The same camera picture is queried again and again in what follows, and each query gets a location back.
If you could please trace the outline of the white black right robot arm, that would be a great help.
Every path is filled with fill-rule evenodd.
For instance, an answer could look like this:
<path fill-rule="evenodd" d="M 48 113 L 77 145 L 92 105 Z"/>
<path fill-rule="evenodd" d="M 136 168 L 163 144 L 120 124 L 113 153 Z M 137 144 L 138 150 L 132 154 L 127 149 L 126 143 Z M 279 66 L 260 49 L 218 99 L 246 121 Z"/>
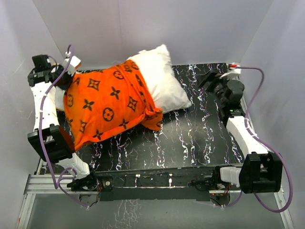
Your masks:
<path fill-rule="evenodd" d="M 275 193 L 280 190 L 283 164 L 280 158 L 255 139 L 241 107 L 244 84 L 227 74 L 209 71 L 196 76 L 199 88 L 212 93 L 220 105 L 218 116 L 245 156 L 241 166 L 217 166 L 213 185 L 235 185 L 244 193 Z"/>

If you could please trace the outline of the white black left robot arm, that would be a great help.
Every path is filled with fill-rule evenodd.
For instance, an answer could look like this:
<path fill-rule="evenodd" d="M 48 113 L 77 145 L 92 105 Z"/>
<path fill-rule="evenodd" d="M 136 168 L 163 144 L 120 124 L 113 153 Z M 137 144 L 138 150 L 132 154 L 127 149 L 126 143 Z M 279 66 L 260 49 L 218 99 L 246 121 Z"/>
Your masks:
<path fill-rule="evenodd" d="M 70 51 L 63 64 L 51 64 L 48 55 L 32 57 L 34 68 L 28 75 L 35 106 L 35 124 L 28 141 L 49 166 L 56 164 L 73 175 L 67 185 L 72 191 L 95 190 L 98 178 L 75 153 L 71 136 L 60 126 L 56 111 L 56 87 L 66 89 L 81 61 Z"/>

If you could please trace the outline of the orange patterned plush pillowcase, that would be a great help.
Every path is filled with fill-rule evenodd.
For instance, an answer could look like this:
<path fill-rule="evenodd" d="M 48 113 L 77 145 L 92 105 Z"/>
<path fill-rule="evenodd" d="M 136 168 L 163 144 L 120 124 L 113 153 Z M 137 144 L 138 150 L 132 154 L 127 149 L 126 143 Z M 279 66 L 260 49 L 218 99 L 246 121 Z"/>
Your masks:
<path fill-rule="evenodd" d="M 159 131 L 163 120 L 162 109 L 155 106 L 140 68 L 131 60 L 75 74 L 63 104 L 75 150 L 138 124 Z"/>

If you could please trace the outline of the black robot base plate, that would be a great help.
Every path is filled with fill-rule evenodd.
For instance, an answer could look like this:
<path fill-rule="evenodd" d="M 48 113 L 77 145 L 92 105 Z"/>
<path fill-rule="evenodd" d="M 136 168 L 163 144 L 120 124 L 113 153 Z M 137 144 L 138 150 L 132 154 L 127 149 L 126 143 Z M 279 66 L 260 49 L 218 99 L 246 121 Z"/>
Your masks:
<path fill-rule="evenodd" d="M 97 191 L 99 201 L 182 200 L 209 201 L 210 191 L 224 193 L 229 183 L 215 166 L 91 172 L 67 185 L 71 191 Z"/>

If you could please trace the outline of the white pillow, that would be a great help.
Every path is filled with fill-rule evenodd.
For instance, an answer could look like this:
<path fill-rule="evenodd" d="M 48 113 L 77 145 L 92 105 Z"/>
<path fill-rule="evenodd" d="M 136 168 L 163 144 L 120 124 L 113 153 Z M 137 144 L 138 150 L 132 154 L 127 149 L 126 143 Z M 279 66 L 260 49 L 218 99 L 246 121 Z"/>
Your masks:
<path fill-rule="evenodd" d="M 163 113 L 189 108 L 192 103 L 172 69 L 170 53 L 162 44 L 129 57 L 139 67 L 156 107 Z"/>

